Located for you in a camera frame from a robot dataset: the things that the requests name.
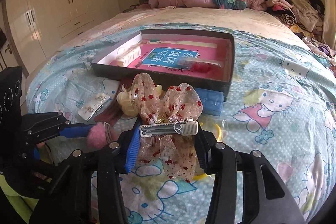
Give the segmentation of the sheer bow hair clip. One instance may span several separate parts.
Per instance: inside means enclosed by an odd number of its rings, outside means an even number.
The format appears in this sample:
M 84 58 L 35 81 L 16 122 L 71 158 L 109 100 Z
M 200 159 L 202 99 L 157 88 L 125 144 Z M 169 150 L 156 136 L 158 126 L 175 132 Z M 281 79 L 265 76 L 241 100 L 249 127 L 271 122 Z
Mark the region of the sheer bow hair clip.
M 130 100 L 143 128 L 149 131 L 148 136 L 140 137 L 137 165 L 160 161 L 169 178 L 191 181 L 197 165 L 194 136 L 203 111 L 195 89 L 181 83 L 170 86 L 160 97 L 150 75 L 140 73 L 131 85 Z

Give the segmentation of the cream claw hair clip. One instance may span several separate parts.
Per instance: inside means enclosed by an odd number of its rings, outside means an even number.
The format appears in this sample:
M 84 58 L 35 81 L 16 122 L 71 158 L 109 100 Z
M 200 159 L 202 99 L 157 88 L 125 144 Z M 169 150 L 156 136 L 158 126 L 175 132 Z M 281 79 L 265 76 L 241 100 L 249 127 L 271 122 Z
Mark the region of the cream claw hair clip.
M 123 113 L 128 116 L 157 114 L 159 112 L 157 104 L 161 94 L 161 85 L 134 86 L 129 90 L 122 86 L 117 95 L 117 102 Z

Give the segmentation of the dark red banana hair clip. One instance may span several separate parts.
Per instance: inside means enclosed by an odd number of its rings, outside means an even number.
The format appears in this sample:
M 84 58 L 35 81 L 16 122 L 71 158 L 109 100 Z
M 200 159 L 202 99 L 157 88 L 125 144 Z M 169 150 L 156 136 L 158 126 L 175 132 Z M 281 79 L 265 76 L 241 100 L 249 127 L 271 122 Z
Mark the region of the dark red banana hair clip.
M 117 102 L 117 96 L 122 92 L 123 88 L 125 89 L 130 88 L 131 83 L 132 83 L 132 79 L 129 77 L 123 78 L 120 81 L 116 94 L 114 98 L 112 99 L 112 102 L 108 105 L 108 107 L 102 113 L 94 117 L 94 121 L 96 123 L 105 122 L 109 124 L 111 127 L 113 127 L 116 124 L 116 122 L 121 118 L 123 114 L 121 107 Z

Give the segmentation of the earrings on clear card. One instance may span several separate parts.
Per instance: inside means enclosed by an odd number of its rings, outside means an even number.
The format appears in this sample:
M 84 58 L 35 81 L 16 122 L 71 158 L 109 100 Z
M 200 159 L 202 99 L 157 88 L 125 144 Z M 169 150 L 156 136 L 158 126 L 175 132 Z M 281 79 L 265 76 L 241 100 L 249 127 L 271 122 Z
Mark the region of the earrings on clear card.
M 110 99 L 110 96 L 105 93 L 98 93 L 93 96 L 79 111 L 78 115 L 85 121 L 90 120 L 95 112 Z

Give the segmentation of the blue plastic case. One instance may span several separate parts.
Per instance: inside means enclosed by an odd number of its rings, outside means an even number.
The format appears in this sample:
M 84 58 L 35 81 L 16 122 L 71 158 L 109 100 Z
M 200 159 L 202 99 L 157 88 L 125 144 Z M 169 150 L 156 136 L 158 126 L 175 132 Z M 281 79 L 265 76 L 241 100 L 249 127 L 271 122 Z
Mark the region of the blue plastic case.
M 201 88 L 195 88 L 195 91 L 203 104 L 203 113 L 219 117 L 223 109 L 224 93 Z

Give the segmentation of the clear packaged hair accessory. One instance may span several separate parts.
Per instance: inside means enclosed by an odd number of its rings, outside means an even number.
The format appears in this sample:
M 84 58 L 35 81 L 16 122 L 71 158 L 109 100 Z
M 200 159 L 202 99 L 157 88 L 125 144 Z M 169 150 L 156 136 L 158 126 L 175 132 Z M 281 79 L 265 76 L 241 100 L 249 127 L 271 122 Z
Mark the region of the clear packaged hair accessory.
M 200 59 L 196 57 L 181 57 L 177 61 L 177 65 L 179 65 L 183 69 L 191 70 L 199 73 L 208 73 L 215 69 L 223 69 L 224 64 L 217 60 L 207 60 Z

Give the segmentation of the dark shallow cardboard box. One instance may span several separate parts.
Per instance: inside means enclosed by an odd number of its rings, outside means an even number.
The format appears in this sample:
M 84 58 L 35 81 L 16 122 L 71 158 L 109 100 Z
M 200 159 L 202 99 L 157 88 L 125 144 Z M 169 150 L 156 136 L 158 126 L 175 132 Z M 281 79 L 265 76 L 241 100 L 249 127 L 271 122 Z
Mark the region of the dark shallow cardboard box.
M 231 42 L 231 55 L 227 58 L 228 68 L 224 80 L 201 79 L 185 75 L 173 75 L 170 73 L 153 72 L 136 70 L 132 68 L 122 68 L 110 65 L 109 62 L 114 60 L 119 54 L 123 54 L 128 49 L 136 46 L 142 39 L 181 39 L 181 38 L 216 38 L 228 39 Z M 98 77 L 106 77 L 111 80 L 121 80 L 129 77 L 134 78 L 139 73 L 147 73 L 151 76 L 156 84 L 162 85 L 163 88 L 177 86 L 181 83 L 191 84 L 195 88 L 215 90 L 223 92 L 227 97 L 232 83 L 235 58 L 234 37 L 226 32 L 208 31 L 208 30 L 187 30 L 187 29 L 151 29 L 136 31 L 125 38 L 121 39 L 115 45 L 109 47 L 100 53 L 92 62 L 92 68 Z

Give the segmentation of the Hello Kitty blue bedsheet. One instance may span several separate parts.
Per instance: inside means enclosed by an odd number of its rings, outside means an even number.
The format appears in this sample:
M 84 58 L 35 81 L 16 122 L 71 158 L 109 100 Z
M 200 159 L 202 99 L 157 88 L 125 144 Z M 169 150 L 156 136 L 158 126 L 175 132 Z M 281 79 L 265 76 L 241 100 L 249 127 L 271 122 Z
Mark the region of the Hello Kitty blue bedsheet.
M 31 81 L 29 113 L 78 111 L 98 92 L 117 84 L 95 76 L 91 62 L 137 28 L 60 50 Z M 233 30 L 234 74 L 217 121 L 235 150 L 261 151 L 311 222 L 335 187 L 335 77 L 327 60 L 290 42 Z M 160 162 L 121 176 L 130 223 L 203 223 L 214 179 L 172 179 Z

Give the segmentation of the white hair comb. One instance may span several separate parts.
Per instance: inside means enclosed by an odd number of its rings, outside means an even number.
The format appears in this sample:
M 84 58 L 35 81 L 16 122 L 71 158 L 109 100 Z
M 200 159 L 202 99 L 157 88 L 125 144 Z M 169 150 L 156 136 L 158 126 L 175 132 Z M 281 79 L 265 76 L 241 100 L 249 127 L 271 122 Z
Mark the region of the white hair comb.
M 118 67 L 127 67 L 130 65 L 135 59 L 141 56 L 141 47 L 134 46 L 124 52 L 121 56 L 116 59 Z

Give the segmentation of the beige bed cover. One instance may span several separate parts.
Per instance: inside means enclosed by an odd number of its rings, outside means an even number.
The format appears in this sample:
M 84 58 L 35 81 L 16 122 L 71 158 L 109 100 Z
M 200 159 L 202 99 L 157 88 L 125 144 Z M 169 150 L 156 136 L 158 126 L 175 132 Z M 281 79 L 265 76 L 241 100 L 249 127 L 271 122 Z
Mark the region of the beige bed cover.
M 149 24 L 168 23 L 201 24 L 246 31 L 299 46 L 305 50 L 309 49 L 288 27 L 264 11 L 220 10 L 201 7 L 174 8 L 170 6 L 163 9 L 135 9 L 131 12 L 117 14 L 112 19 L 102 22 L 64 44 L 58 49 L 58 52 L 69 47 L 82 46 L 94 39 L 103 38 L 120 30 Z

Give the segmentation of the pile of clothes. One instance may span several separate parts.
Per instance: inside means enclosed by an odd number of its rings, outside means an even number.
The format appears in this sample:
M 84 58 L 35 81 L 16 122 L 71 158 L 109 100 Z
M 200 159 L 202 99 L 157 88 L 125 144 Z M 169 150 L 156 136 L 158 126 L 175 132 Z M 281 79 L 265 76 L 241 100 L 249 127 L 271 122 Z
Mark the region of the pile of clothes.
M 265 0 L 266 12 L 298 36 L 318 61 L 335 73 L 335 50 L 322 41 L 324 4 L 321 0 Z

